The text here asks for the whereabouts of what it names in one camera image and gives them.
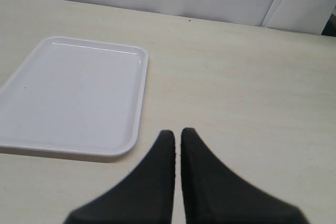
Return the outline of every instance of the white table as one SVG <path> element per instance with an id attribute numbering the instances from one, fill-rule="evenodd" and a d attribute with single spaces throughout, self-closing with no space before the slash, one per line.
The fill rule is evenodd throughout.
<path id="1" fill-rule="evenodd" d="M 0 6 L 0 85 L 48 36 L 150 54 L 135 148 L 112 163 L 0 154 L 1 223 L 62 223 L 126 176 L 161 129 L 172 129 L 179 146 L 185 126 L 311 223 L 335 223 L 336 38 L 59 0 Z M 173 223 L 185 223 L 179 155 L 176 162 Z"/>

